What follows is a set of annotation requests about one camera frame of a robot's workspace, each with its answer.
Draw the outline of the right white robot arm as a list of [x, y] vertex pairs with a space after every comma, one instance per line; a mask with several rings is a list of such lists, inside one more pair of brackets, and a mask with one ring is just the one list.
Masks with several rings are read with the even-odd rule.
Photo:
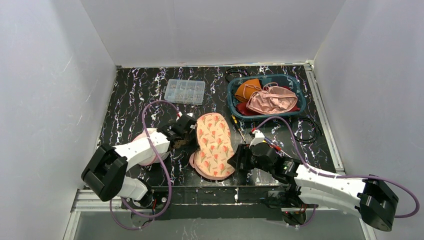
[[265, 142], [240, 144], [227, 161], [236, 171], [260, 169], [290, 186], [287, 196], [306, 205], [319, 205], [352, 214], [384, 232], [393, 228], [399, 198], [375, 176], [346, 178], [308, 167], [301, 160], [281, 156]]

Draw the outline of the floral pink laundry bag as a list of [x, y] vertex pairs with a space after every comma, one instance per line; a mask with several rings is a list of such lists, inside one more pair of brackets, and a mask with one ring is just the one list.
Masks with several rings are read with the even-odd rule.
[[189, 163], [203, 178], [222, 181], [235, 172], [228, 163], [234, 156], [231, 130], [219, 113], [207, 113], [197, 120], [196, 141], [198, 150], [189, 158]]

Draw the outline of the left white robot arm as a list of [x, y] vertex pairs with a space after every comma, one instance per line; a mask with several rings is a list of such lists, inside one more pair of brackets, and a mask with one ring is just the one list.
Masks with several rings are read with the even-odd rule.
[[195, 146], [197, 121], [192, 113], [180, 113], [176, 121], [149, 128], [130, 143], [100, 145], [81, 173], [81, 179], [101, 201], [114, 197], [139, 202], [150, 199], [152, 188], [141, 179], [130, 178], [134, 166], [148, 166], [165, 160], [175, 149]]

